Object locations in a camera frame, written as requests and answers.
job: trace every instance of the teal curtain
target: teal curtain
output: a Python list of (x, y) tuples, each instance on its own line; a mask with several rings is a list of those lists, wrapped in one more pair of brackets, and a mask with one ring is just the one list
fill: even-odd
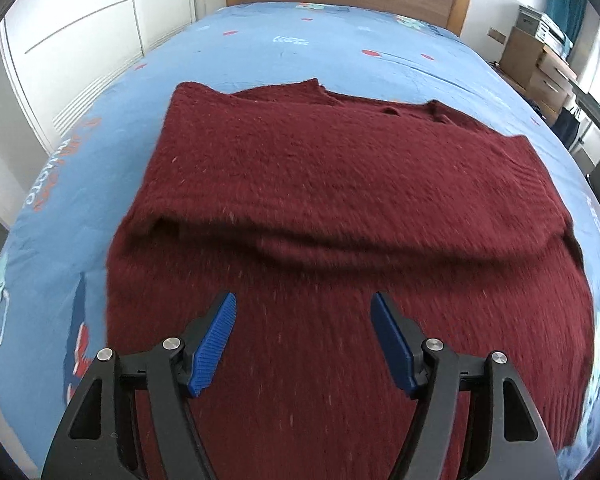
[(575, 43), (584, 19), (587, 0), (549, 0), (547, 15)]

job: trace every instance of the wooden drawer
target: wooden drawer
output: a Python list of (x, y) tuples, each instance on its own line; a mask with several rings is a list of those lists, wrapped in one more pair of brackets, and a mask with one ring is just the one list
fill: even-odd
[(549, 78), (558, 83), (558, 86), (567, 92), (571, 92), (569, 79), (576, 80), (575, 73), (563, 60), (549, 49), (541, 54), (538, 59), (538, 68), (547, 74)]
[(522, 88), (527, 88), (543, 47), (542, 41), (513, 27), (500, 59), (500, 68)]
[(553, 110), (552, 108), (550, 108), (549, 106), (547, 106), (542, 101), (536, 101), (536, 103), (538, 104), (538, 107), (540, 108), (540, 110), (542, 111), (542, 114), (546, 118), (545, 122), (549, 126), (553, 126), (555, 124), (555, 121), (558, 120), (558, 115), (560, 115), (560, 114), (558, 112), (556, 112), (555, 110)]
[(498, 75), (504, 79), (504, 81), (506, 81), (508, 83), (508, 85), (513, 88), (516, 92), (518, 92), (520, 95), (524, 95), (526, 93), (526, 90), (524, 88), (522, 88), (522, 86), (520, 86), (518, 83), (516, 83), (515, 81), (513, 81), (512, 78), (510, 78), (507, 74), (505, 74), (502, 70), (497, 71)]
[(562, 105), (569, 94), (570, 92), (567, 92), (547, 74), (538, 69), (531, 76), (531, 81), (526, 88), (526, 96), (529, 99), (537, 102), (542, 101), (555, 111), (562, 109)]

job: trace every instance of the metal screw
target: metal screw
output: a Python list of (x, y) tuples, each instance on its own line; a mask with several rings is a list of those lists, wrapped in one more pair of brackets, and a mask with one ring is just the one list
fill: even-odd
[(502, 352), (494, 352), (493, 354), (491, 354), (491, 359), (496, 361), (499, 365), (503, 365), (507, 362), (507, 356), (504, 355)]
[(108, 361), (113, 357), (113, 350), (111, 348), (103, 348), (96, 355), (98, 361)]
[(180, 346), (180, 340), (177, 337), (170, 337), (162, 342), (162, 347), (165, 350), (175, 350)]
[(435, 338), (427, 339), (427, 348), (429, 350), (433, 350), (434, 352), (439, 352), (444, 347), (445, 346), (442, 343), (442, 341), (440, 341), (440, 339), (435, 339)]

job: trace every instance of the knit sweater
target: knit sweater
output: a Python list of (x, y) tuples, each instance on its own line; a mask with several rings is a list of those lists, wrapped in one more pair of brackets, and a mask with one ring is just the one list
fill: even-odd
[[(580, 421), (592, 299), (571, 217), (526, 137), (440, 102), (316, 80), (233, 95), (182, 83), (107, 267), (121, 354), (236, 294), (214, 380), (190, 402), (219, 480), (388, 477), (414, 402), (370, 323), (376, 290), (457, 352), (506, 352), (556, 449)], [(148, 472), (163, 478), (137, 398)]]

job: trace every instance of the blue bedsheet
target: blue bedsheet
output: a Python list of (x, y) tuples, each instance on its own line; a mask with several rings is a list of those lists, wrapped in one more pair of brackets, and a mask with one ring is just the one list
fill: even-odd
[(600, 444), (598, 202), (549, 128), (453, 34), (312, 4), (230, 7), (191, 25), (110, 86), (42, 170), (0, 258), (0, 407), (24, 448), (42, 466), (72, 390), (105, 344), (106, 253), (177, 83), (235, 92), (313, 77), (343, 94), (438, 99), (505, 135), (526, 135), (538, 151), (573, 215), (595, 303), (582, 424), (558, 454), (563, 477), (572, 478)]

